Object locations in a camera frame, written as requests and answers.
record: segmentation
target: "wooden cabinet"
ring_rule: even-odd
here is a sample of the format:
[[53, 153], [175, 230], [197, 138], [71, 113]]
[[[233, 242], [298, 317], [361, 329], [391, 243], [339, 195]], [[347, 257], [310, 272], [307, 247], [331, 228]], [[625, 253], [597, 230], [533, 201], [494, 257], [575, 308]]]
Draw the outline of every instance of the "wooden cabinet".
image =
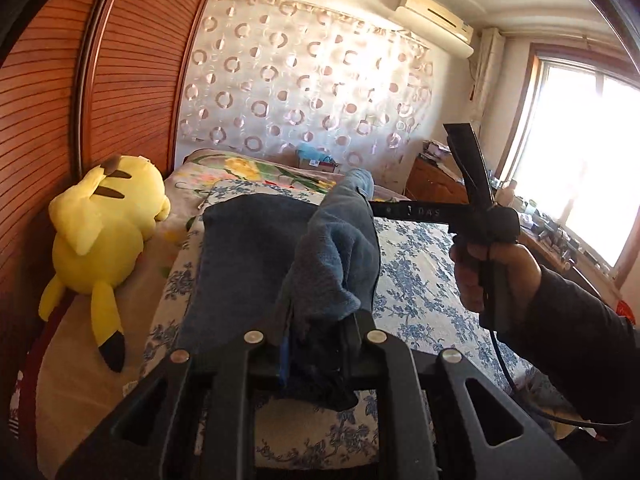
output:
[[435, 164], [416, 157], [404, 194], [424, 202], [468, 203], [465, 186]]

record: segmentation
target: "floral bedsheet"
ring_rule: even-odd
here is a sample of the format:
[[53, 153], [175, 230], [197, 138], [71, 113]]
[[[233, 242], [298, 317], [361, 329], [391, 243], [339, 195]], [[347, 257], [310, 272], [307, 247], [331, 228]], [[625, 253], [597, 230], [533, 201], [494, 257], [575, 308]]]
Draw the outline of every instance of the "floral bedsheet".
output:
[[[194, 287], [204, 236], [202, 212], [241, 194], [282, 194], [320, 203], [340, 175], [305, 172], [215, 150], [190, 155], [172, 181], [190, 186], [202, 201], [185, 225], [186, 238], [174, 261], [148, 335], [141, 377], [172, 348]], [[401, 198], [376, 187], [377, 200]], [[507, 389], [478, 316], [460, 303], [448, 256], [450, 235], [435, 224], [375, 219], [382, 268], [374, 298], [374, 318], [411, 348], [439, 352], [456, 347], [494, 383]], [[530, 365], [506, 346], [502, 353], [512, 375], [522, 378]], [[358, 405], [332, 412], [305, 402], [265, 396], [257, 400], [257, 466], [341, 468], [375, 462], [378, 412], [375, 391], [359, 392]]]

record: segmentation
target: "stuffed animal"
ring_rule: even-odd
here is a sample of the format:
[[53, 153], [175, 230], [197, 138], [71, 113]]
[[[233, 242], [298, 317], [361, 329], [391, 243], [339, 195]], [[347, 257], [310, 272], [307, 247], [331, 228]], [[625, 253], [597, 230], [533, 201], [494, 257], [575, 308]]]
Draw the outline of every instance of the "stuffed animal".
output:
[[116, 156], [49, 204], [56, 271], [40, 298], [46, 321], [66, 288], [91, 295], [91, 324], [107, 366], [124, 366], [124, 334], [113, 289], [130, 275], [156, 221], [169, 215], [158, 169], [142, 156]]

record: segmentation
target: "silver screw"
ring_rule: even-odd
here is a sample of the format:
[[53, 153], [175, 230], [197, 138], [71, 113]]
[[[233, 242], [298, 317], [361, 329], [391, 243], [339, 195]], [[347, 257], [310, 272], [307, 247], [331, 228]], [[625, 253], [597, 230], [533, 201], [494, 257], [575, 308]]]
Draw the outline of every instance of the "silver screw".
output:
[[191, 357], [189, 355], [189, 352], [180, 348], [178, 350], [174, 350], [173, 352], [171, 352], [171, 356], [169, 357], [169, 359], [171, 359], [172, 363], [181, 365], [182, 363], [187, 362], [189, 360], [189, 357]]
[[442, 351], [442, 358], [452, 365], [458, 364], [462, 361], [462, 354], [455, 348], [447, 348]]
[[244, 340], [248, 343], [255, 345], [264, 339], [264, 334], [259, 330], [249, 330], [246, 334], [244, 334]]
[[367, 339], [372, 343], [380, 344], [386, 341], [386, 334], [382, 330], [371, 330], [367, 333]]

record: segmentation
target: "blue floral pattern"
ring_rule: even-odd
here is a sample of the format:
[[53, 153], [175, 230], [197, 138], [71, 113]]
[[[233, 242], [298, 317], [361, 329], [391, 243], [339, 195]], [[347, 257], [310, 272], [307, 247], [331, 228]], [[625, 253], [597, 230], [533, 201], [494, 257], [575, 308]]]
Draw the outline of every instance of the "blue floral pattern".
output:
[[[251, 193], [280, 194], [311, 203], [319, 203], [323, 197], [316, 192], [260, 182], [221, 180], [209, 191], [200, 212], [214, 203]], [[478, 316], [460, 303], [448, 255], [452, 242], [446, 229], [436, 224], [377, 218], [375, 225], [382, 256], [374, 298], [376, 325], [421, 351], [439, 352], [456, 347], [495, 384], [507, 390], [488, 333], [478, 325]], [[203, 235], [202, 216], [196, 216], [156, 311], [142, 375], [171, 348], [193, 289], [193, 269], [198, 266]], [[506, 346], [501, 348], [511, 373], [523, 378], [530, 365]], [[375, 391], [358, 392], [358, 395], [360, 402], [356, 407], [341, 413], [296, 400], [258, 396], [256, 464], [280, 468], [340, 468], [377, 460]]]

